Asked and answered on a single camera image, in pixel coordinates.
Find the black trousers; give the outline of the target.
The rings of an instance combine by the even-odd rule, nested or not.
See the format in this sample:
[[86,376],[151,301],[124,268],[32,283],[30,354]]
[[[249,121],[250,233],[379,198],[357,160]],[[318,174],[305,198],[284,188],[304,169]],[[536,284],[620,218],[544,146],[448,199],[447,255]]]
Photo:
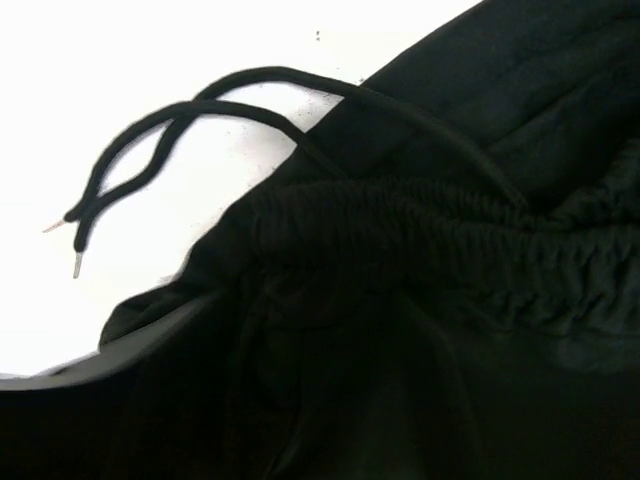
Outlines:
[[129,126],[65,214],[206,114],[297,146],[99,352],[1,385],[5,479],[635,479],[639,5],[484,1],[355,86],[230,74]]

